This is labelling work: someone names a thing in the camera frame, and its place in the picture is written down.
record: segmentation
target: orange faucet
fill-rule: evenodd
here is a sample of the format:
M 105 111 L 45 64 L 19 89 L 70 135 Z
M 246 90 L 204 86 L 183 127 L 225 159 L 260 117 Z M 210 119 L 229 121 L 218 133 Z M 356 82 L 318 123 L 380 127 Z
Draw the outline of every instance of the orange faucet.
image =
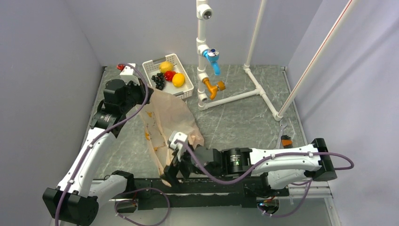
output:
M 211 85 L 209 78 L 205 78 L 204 80 L 202 80 L 202 82 L 207 86 L 208 91 L 211 93 L 211 96 L 209 97 L 209 98 L 211 98 L 211 100 L 213 100 L 216 97 L 216 93 L 218 91 L 222 91 L 222 90 L 226 89 L 226 87 L 224 86 L 224 83 L 222 81 L 218 81 L 217 85 L 215 85 L 215 86 Z

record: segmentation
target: red tomato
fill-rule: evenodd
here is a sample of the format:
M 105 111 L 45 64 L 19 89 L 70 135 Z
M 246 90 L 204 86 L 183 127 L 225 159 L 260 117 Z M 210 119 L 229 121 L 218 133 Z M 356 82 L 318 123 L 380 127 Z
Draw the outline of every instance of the red tomato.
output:
M 166 81 L 172 81 L 173 76 L 176 74 L 174 71 L 167 71 L 164 73 Z

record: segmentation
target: small red object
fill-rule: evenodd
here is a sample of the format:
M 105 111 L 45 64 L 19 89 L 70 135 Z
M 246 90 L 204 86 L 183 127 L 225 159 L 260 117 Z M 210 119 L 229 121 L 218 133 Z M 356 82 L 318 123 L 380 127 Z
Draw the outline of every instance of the small red object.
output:
M 118 66 L 116 66 L 116 68 L 118 68 L 118 70 L 122 71 L 123 68 L 125 68 L 125 66 L 124 65 L 118 65 Z
M 165 76 L 165 80 L 166 81 L 172 81 L 173 76 L 176 74 L 176 72 L 174 71 L 167 71 L 165 72 L 164 76 Z

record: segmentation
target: blue faucet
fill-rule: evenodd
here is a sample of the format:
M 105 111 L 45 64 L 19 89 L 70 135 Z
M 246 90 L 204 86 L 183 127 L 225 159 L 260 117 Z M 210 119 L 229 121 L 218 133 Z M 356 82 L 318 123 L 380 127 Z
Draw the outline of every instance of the blue faucet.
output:
M 220 75 L 220 68 L 217 64 L 217 60 L 219 59 L 219 51 L 214 48 L 207 49 L 204 51 L 203 56 L 208 59 L 208 61 L 212 65 L 213 70 L 215 71 L 215 75 Z

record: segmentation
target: paper bag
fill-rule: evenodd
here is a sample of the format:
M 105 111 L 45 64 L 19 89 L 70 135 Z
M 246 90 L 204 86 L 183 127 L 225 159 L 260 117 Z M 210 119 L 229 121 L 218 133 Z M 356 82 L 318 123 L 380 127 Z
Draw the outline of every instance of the paper bag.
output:
M 145 105 L 139 114 L 144 122 L 144 135 L 149 153 L 160 175 L 173 159 L 173 151 L 167 146 L 173 131 L 187 134 L 188 142 L 194 148 L 197 145 L 204 145 L 204 137 L 187 104 L 172 94 L 154 89 L 150 103 Z

